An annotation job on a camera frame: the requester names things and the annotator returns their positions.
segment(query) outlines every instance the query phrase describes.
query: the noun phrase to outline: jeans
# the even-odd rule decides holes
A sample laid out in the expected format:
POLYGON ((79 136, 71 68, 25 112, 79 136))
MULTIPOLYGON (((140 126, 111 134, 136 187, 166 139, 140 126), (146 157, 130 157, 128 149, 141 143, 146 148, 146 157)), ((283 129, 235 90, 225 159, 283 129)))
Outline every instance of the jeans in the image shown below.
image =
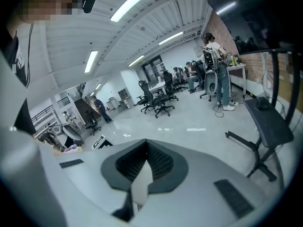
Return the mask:
POLYGON ((102 114, 102 116, 103 116, 103 118, 104 118, 104 120, 105 120, 106 122, 112 121, 112 119, 106 114, 105 108, 104 108, 104 107, 101 107, 101 108, 100 108, 100 112, 101 112, 101 114, 102 114))
POLYGON ((223 106, 228 106, 229 97, 229 77, 227 73, 227 66, 220 63, 218 66, 218 87, 217 87, 217 102, 221 101, 221 88, 223 88, 223 106))
POLYGON ((188 79, 188 88, 189 90, 194 90, 194 82, 199 81, 198 76, 192 76, 190 79, 188 79))

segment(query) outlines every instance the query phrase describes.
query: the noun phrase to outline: window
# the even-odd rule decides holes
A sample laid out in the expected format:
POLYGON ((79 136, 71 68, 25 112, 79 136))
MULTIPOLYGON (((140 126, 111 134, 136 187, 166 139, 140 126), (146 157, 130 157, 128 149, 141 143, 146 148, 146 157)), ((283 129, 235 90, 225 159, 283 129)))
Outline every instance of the window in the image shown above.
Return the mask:
POLYGON ((158 81, 158 76, 166 71, 164 63, 160 56, 157 56, 152 60, 146 62, 142 68, 149 82, 154 80, 158 81))

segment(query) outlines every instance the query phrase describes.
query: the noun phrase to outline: brick wall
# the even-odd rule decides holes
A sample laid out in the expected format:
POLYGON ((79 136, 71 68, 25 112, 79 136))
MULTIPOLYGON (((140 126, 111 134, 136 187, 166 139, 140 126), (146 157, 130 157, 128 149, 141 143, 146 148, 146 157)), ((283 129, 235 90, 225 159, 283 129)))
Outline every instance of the brick wall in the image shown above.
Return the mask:
POLYGON ((215 12, 212 12, 209 18, 205 33, 212 33, 216 38, 215 41, 221 46, 224 46, 227 52, 231 52, 233 55, 239 55, 237 46, 233 41, 231 34, 215 12))
MULTIPOLYGON (((205 33, 212 33, 215 37, 215 41, 226 48, 227 52, 231 52, 233 55, 239 57, 239 62, 246 64, 246 79, 257 82, 262 85, 262 79, 264 75, 263 61, 261 53, 253 53, 239 56, 237 46, 232 39, 227 27, 220 19, 220 17, 213 12, 210 16, 209 22, 205 29, 205 33)), ((266 67, 268 70, 268 80, 273 84, 273 62, 271 55, 265 53, 266 67)), ((292 92, 292 82, 290 81, 290 75, 292 75, 292 57, 288 54, 278 54, 279 61, 279 96, 284 98, 286 101, 290 101, 292 92)), ((230 72, 231 75, 242 78, 241 70, 233 70, 230 72)), ((302 112, 303 110, 303 80, 300 84, 300 95, 298 98, 297 109, 302 112)))

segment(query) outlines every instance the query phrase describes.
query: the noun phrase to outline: white floor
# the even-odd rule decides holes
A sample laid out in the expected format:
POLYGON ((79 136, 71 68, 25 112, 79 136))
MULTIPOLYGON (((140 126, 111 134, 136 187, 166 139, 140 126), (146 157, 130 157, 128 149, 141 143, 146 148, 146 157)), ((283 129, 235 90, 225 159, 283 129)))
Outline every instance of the white floor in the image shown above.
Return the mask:
MULTIPOLYGON (((95 136, 85 139, 83 150, 91 150, 92 144, 103 134, 114 145, 135 139, 153 139, 173 143, 186 148, 213 155, 227 163, 240 173, 246 175, 253 167, 255 158, 250 149, 233 139, 227 139, 225 132, 231 131, 244 139, 256 142, 258 132, 255 123, 244 104, 239 104, 233 112, 225 112, 224 117, 215 116, 213 107, 216 98, 208 102, 208 97, 199 98, 204 91, 189 94, 187 89, 176 93, 179 101, 173 100, 175 109, 169 109, 170 117, 160 113, 158 119, 150 109, 141 113, 143 106, 125 110, 113 118, 114 122, 102 126, 95 136)), ((242 102, 242 92, 233 87, 236 102, 242 102)), ((277 175, 273 160, 266 162, 268 168, 277 175)), ((251 177, 268 196, 279 191, 278 181, 270 183, 259 170, 251 177)))

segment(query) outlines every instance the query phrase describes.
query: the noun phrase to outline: staircase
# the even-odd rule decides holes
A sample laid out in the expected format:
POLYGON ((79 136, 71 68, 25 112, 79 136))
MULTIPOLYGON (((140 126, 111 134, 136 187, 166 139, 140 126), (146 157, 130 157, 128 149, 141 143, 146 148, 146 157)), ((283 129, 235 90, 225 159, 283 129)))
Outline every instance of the staircase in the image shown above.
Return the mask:
POLYGON ((83 99, 79 99, 77 101, 75 101, 75 105, 81 115, 81 117, 85 120, 86 119, 86 115, 85 115, 85 112, 87 110, 89 111, 92 111, 93 112, 93 115, 94 115, 94 118, 97 119, 99 117, 101 117, 101 115, 99 113, 96 112, 96 107, 93 108, 92 106, 88 105, 83 99))

